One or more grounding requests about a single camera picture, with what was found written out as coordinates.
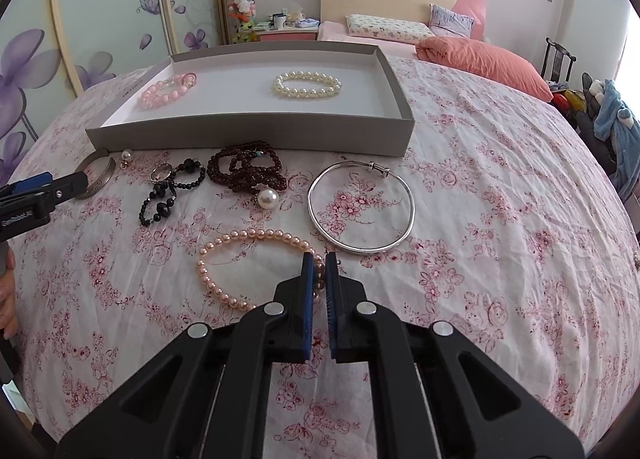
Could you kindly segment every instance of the box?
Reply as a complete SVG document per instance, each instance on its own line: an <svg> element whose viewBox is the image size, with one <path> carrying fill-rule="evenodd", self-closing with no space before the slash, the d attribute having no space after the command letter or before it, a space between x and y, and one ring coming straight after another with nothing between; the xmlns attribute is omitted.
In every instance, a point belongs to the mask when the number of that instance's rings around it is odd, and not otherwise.
<svg viewBox="0 0 640 459"><path fill-rule="evenodd" d="M284 98L274 78L292 70L342 82L338 96ZM193 72L196 86L175 102L144 109L144 89ZM318 87L296 81L298 87ZM96 149L119 152L218 148L263 140L274 148L403 156L414 116L385 55L373 45L257 42L173 55L113 100L86 129Z"/></svg>

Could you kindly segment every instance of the person's hand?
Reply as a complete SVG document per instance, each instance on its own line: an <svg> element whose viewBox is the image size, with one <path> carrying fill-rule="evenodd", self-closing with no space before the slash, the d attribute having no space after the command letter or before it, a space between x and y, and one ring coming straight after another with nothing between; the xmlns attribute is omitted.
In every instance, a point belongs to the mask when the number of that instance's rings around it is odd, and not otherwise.
<svg viewBox="0 0 640 459"><path fill-rule="evenodd" d="M18 331L15 315L15 256L11 248L6 252L6 271L0 277L0 329L4 329L4 339L11 338Z"/></svg>

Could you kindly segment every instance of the pillow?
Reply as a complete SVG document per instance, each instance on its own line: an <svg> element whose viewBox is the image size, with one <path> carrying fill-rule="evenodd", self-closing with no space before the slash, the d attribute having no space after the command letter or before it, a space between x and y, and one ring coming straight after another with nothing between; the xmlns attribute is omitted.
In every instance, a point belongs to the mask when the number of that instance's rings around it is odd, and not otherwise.
<svg viewBox="0 0 640 459"><path fill-rule="evenodd" d="M546 103L553 98L533 65L507 49L479 40L434 36L420 42L415 51L419 60L483 76Z"/></svg>
<svg viewBox="0 0 640 459"><path fill-rule="evenodd" d="M395 20L366 14L350 14L347 16L349 36L361 38L378 38L416 45L420 40L434 36L429 28L420 22Z"/></svg>
<svg viewBox="0 0 640 459"><path fill-rule="evenodd" d="M455 13L437 4L431 4L431 20L429 29L436 36L458 36L471 38L471 28L475 18Z"/></svg>

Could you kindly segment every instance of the silver bangle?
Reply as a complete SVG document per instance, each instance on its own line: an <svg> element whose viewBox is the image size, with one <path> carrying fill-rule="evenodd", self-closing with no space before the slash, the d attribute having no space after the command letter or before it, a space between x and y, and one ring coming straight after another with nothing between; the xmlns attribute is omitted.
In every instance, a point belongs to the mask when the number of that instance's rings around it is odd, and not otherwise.
<svg viewBox="0 0 640 459"><path fill-rule="evenodd" d="M407 226L406 230L398 240L392 242L389 245L381 246L380 248L356 248L355 246L350 246L340 242L338 239L331 236L320 225L320 222L318 222L318 219L316 219L316 215L314 214L313 208L311 206L311 194L313 193L314 188L316 188L316 185L318 184L318 182L322 179L322 177L324 177L325 174L327 174L328 172L331 172L332 170L335 170L336 168L341 168L344 166L364 166L370 172L376 170L380 172L380 174L382 174L383 178L387 177L388 175L390 175L391 177L395 177L396 179L398 179L402 187L404 187L404 189L407 192L407 195L409 195L409 203L410 203L411 211L409 213L409 225ZM306 193L306 209L308 210L309 216L311 217L311 222L313 222L314 226L316 227L316 230L318 230L324 238L326 238L329 242L331 242L332 245L337 246L337 248L343 249L344 251L349 251L350 253L356 253L358 255L374 255L375 253L384 253L385 251L388 251L391 248L395 248L398 244L400 244L402 241L404 241L404 239L406 239L409 236L409 233L411 233L411 229L414 227L415 201L414 201L414 195L411 193L411 189L409 188L409 185L400 176L394 174L388 168L384 168L383 166L380 166L377 163L374 163L373 161L371 161L370 163L364 163L361 161L342 161L340 163L333 164L330 167L322 170L318 175L318 177L316 177L316 179L311 183L311 186L309 187L309 190Z"/></svg>
<svg viewBox="0 0 640 459"><path fill-rule="evenodd" d="M87 157L82 159L82 161L78 165L78 168L76 168L76 172L83 172L92 162L100 158L107 157L108 155L109 155L109 152L107 152L104 148L101 148L100 150L96 150L95 152L92 152ZM86 192L80 194L79 196L76 196L76 201L82 201L84 199L88 199L93 195L96 195L109 182L109 179L111 179L111 176L113 175L113 172L115 171L115 169L116 169L116 161L113 157L110 157L107 168L104 169L104 171L100 174L100 177L98 177L98 179L89 183L89 186L87 186L86 188Z"/></svg>

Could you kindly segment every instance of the white pearl bracelet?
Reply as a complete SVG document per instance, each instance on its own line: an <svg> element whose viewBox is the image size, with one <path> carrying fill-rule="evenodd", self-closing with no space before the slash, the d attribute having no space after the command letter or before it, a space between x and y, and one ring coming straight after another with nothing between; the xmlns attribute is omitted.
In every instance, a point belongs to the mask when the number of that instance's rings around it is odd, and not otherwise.
<svg viewBox="0 0 640 459"><path fill-rule="evenodd" d="M255 309L255 304L241 298L236 298L225 293L221 287L216 285L209 277L209 270L207 269L207 262L204 260L207 257L207 253L215 248L228 243L240 243L253 239L254 241L279 241L285 245L297 248L304 253L311 253L314 256L314 298L318 297L318 292L324 289L324 258L316 250L311 247L307 241L301 241L298 237L294 237L290 233L283 232L282 230L263 230L262 228L249 228L247 230L232 230L228 233L223 233L219 237L208 242L198 250L198 260L196 261L196 269L200 275L202 283L211 291L215 296L220 298L220 301L228 305L231 309L238 309L239 311L251 311Z"/></svg>
<svg viewBox="0 0 640 459"><path fill-rule="evenodd" d="M320 89L296 89L293 87L286 87L284 82L287 80L308 80L310 82L328 84L329 86L321 87ZM273 81L273 92L286 98L330 98L340 94L341 88L342 83L340 83L338 78L309 71L306 73L304 71L283 73L276 76L276 79Z"/></svg>

